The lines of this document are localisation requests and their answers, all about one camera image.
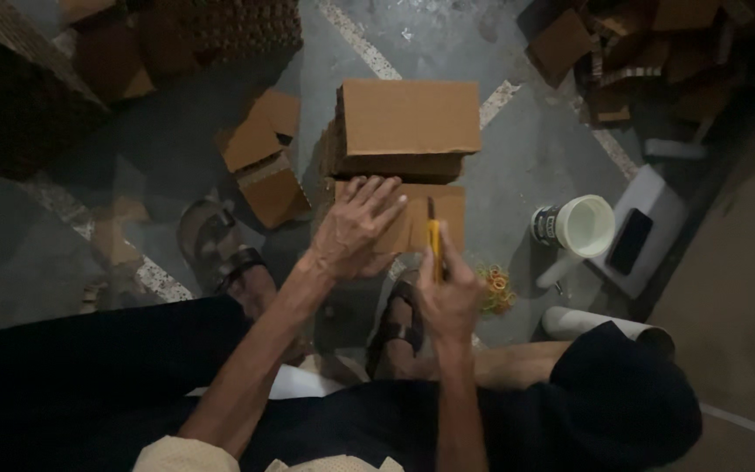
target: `bucket label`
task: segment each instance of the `bucket label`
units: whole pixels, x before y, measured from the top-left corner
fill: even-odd
[[[555,234],[555,222],[558,220],[558,212],[561,208],[561,205],[553,205],[535,212],[532,219],[532,235],[539,243],[557,248],[564,247]]]

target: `concrete floor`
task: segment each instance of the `concrete floor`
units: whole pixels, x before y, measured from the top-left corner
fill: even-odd
[[[531,241],[530,215],[544,204],[594,193],[612,205],[627,181],[571,107],[571,84],[545,85],[523,54],[517,16],[528,1],[334,0],[407,79],[475,80],[480,103],[506,79],[521,85],[482,133],[483,151],[466,158],[466,245],[469,260],[508,267],[520,300],[505,316],[485,319],[477,334],[488,346],[527,342],[548,306],[566,305],[626,316],[627,301],[588,266],[563,282],[565,294],[533,290],[531,281],[554,259]],[[14,0],[48,37],[59,30],[56,2]],[[300,2],[305,47],[284,70],[275,63],[209,70],[132,103],[104,128],[48,169],[51,179],[88,208],[117,196],[141,201],[150,221],[128,222],[125,237],[156,264],[200,295],[174,240],[183,209],[219,187],[235,192],[212,142],[215,131],[240,123],[253,86],[274,83],[302,99],[294,166],[309,197],[315,191],[314,146],[334,113],[344,77],[372,70],[314,0]],[[412,36],[402,35],[406,30]],[[630,134],[614,132],[640,164]],[[239,202],[249,242],[262,248],[281,281],[309,242],[309,221],[273,233]],[[0,328],[68,316],[80,309],[84,285],[110,282],[106,307],[157,302],[100,262],[75,231],[41,208],[13,182],[0,179]],[[389,281],[363,281],[330,297],[334,316],[320,316],[316,344],[323,350],[362,350]]]

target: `black pants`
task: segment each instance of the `black pants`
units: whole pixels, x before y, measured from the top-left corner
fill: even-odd
[[[174,434],[251,322],[223,296],[71,316],[0,331],[0,470],[130,470]],[[296,465],[391,456],[434,468],[438,387],[381,381],[271,401],[241,457]],[[700,411],[683,374],[612,323],[577,339],[551,381],[480,390],[491,470],[640,470],[683,455]]]

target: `smartphone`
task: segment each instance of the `smartphone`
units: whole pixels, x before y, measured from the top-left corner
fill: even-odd
[[[634,263],[641,250],[651,227],[655,222],[645,213],[636,208],[628,213],[623,224],[623,230],[619,232],[616,241],[611,248],[611,255],[607,257],[607,264],[623,275],[631,274]]]

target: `sandal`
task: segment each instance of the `sandal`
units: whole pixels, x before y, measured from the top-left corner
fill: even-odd
[[[235,218],[215,201],[195,201],[183,212],[177,240],[204,295],[225,293],[247,269],[267,265],[243,243]]]
[[[375,378],[375,371],[378,369],[381,353],[386,343],[393,339],[403,339],[413,347],[413,355],[419,353],[422,344],[425,341],[425,325],[419,311],[419,305],[415,301],[415,287],[413,281],[417,278],[418,271],[407,271],[398,277],[389,298],[386,308],[381,314],[380,324],[377,332],[372,338],[366,352],[366,373],[372,379]],[[413,319],[410,326],[404,326],[400,323],[389,321],[392,313],[392,302],[396,298],[402,298],[413,310]]]

